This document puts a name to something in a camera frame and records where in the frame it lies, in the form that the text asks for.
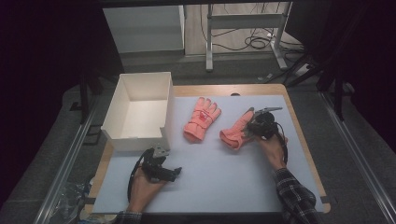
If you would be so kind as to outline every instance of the aluminum rail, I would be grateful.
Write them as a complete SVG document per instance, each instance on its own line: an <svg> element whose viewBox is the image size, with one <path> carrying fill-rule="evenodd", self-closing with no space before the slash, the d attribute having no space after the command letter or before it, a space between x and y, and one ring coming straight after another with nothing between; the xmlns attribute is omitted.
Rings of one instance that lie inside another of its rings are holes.
<svg viewBox="0 0 396 224"><path fill-rule="evenodd" d="M370 191L373 193L373 196L375 197L379 208L382 210L382 213L387 219L387 222L396 223L396 210L391 198L389 197L385 188L382 186L381 182L376 177L373 169L370 167L370 164L361 153L361 150L355 139L353 138L352 134L350 133L348 127L335 114L333 110L332 100L330 99L328 94L323 92L320 92L319 96L325 103L327 110L332 118L332 121L334 122L338 132L341 134L344 142L346 143L346 147L348 148L352 159L358 166L361 175L363 176Z"/></svg>
<svg viewBox="0 0 396 224"><path fill-rule="evenodd" d="M59 168L59 171L55 176L52 185L49 188L47 196L41 204L40 209L38 210L37 216L35 217L34 221L35 224L46 224L50 222L51 212L60 197L59 191L64 186L64 183L66 182L66 179L73 168L74 161L76 160L79 150L81 149L81 145L84 141L85 135L90 128L92 119L96 113L97 106L99 105L99 101L99 96L94 95L92 97L90 106L91 112L88 115L86 122L79 126L78 132L70 148L67 151L64 161L62 162L62 165Z"/></svg>

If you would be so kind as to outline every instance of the hand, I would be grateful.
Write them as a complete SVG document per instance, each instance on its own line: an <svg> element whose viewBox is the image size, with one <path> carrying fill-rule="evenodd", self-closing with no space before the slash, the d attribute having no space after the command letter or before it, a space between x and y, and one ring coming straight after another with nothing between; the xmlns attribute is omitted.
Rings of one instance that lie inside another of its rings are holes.
<svg viewBox="0 0 396 224"><path fill-rule="evenodd" d="M283 149L275 134L267 140L263 140L260 136L255 136L255 138L262 147L262 151L267 156L268 161L271 163L274 170L286 168L286 164L283 162Z"/></svg>
<svg viewBox="0 0 396 224"><path fill-rule="evenodd" d="M126 211L141 213L166 183L164 180L157 183L149 182L142 168L137 168L131 188L131 200Z"/></svg>

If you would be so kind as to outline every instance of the glove cuff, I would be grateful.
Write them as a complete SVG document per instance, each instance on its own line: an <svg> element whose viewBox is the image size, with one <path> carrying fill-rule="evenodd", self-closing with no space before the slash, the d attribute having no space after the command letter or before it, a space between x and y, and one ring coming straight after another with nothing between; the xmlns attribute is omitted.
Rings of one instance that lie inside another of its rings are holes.
<svg viewBox="0 0 396 224"><path fill-rule="evenodd" d="M238 134L233 129L221 130L219 137L223 143L234 150L238 150L245 143L245 140L242 139L242 135Z"/></svg>
<svg viewBox="0 0 396 224"><path fill-rule="evenodd" d="M205 137L205 129L196 123L188 123L184 126L183 135L190 142L203 141Z"/></svg>

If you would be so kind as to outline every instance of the metal frame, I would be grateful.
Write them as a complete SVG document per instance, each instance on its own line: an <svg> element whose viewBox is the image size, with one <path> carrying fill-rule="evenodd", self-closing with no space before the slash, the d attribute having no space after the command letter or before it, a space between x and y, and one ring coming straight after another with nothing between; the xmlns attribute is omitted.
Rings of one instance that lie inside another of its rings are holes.
<svg viewBox="0 0 396 224"><path fill-rule="evenodd" d="M392 199L389 197L386 189L376 177L375 172L371 168L369 162L365 159L361 149L359 148L359 145L356 143L347 125L342 120L340 120L337 114L332 110L334 105L329 95L320 92L319 96L323 100L335 127L346 143L346 147L348 148L352 159L355 161L356 166L358 166L361 175L363 176L370 191L373 193L373 196L385 218L387 219L387 222L396 223L395 205L393 204Z"/></svg>
<svg viewBox="0 0 396 224"><path fill-rule="evenodd" d="M213 71L212 30L216 29L249 29L278 28L275 41L271 41L271 49L276 56L281 70L288 66L280 53L279 44L289 16L291 2L287 2L282 14L254 15L212 15L212 5L207 5L207 40L206 40L206 71Z"/></svg>
<svg viewBox="0 0 396 224"><path fill-rule="evenodd" d="M64 186L67 177L69 176L73 165L74 161L76 160L76 157L79 153L79 150L81 148L81 145L84 141L85 135L87 134L92 119L96 113L96 108L99 105L100 97L99 96L93 96L92 97L92 102L91 102L91 113L88 115L87 120L85 123L81 124L79 126L78 132L75 136L75 139L73 140L65 158L64 161L62 162L61 167L59 168L59 171L57 175L55 176L55 179L52 182L52 185L49 188L49 191L47 193L46 198L44 199L44 202L41 204L40 209L38 210L37 216L35 217L34 224L42 224L42 223L49 223L50 222L50 217L53 209L55 208L56 203L59 200L60 197L60 189Z"/></svg>

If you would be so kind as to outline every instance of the shirt cuff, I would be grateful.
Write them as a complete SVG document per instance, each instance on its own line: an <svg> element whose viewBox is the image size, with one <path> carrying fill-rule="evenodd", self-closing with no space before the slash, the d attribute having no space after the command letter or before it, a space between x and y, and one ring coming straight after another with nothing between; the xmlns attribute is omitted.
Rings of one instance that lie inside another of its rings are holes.
<svg viewBox="0 0 396 224"><path fill-rule="evenodd" d="M137 212L119 212L116 223L122 224L139 224L142 219L142 213Z"/></svg>
<svg viewBox="0 0 396 224"><path fill-rule="evenodd" d="M292 175L291 172L287 168L281 168L281 169L273 172L273 177L274 177L275 181L278 182L279 180L282 180L285 178L294 177L294 175Z"/></svg>

